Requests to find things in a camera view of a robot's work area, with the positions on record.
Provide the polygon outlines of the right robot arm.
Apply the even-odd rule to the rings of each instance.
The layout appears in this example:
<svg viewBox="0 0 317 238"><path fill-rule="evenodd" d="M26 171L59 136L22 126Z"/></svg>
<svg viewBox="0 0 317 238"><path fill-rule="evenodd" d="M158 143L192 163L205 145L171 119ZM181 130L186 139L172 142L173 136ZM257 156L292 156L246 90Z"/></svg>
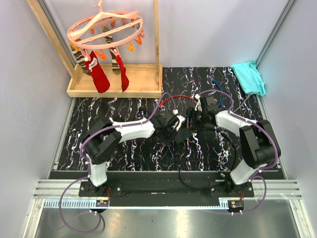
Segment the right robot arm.
<svg viewBox="0 0 317 238"><path fill-rule="evenodd" d="M272 168L281 156L273 128L267 120L251 120L231 110L221 109L213 96L195 95L197 104L187 110L191 128L211 124L224 128L240 138L242 157L228 178L224 189L229 196L237 196L243 187L263 169Z"/></svg>

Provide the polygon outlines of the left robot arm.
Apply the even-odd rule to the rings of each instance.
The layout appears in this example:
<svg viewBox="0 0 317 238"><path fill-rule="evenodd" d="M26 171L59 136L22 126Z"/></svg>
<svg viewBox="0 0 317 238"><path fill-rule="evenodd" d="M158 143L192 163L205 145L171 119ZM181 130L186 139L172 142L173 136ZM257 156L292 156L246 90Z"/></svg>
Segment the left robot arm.
<svg viewBox="0 0 317 238"><path fill-rule="evenodd" d="M184 117L174 113L151 115L148 119L116 122L108 118L97 122L84 135L80 153L88 163L90 191L102 196L107 190L106 163L120 143L150 138L152 135L163 143L170 143L184 122Z"/></svg>

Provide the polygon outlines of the black network switch box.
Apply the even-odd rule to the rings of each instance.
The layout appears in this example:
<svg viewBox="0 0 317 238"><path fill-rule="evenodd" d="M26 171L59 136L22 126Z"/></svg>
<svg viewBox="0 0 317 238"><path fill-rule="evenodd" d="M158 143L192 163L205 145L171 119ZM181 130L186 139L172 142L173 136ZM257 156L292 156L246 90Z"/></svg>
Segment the black network switch box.
<svg viewBox="0 0 317 238"><path fill-rule="evenodd" d="M190 136L192 136L192 132L189 128L183 127L180 128L178 131L176 131L176 134L174 136L174 141L176 144L180 144L187 140Z"/></svg>

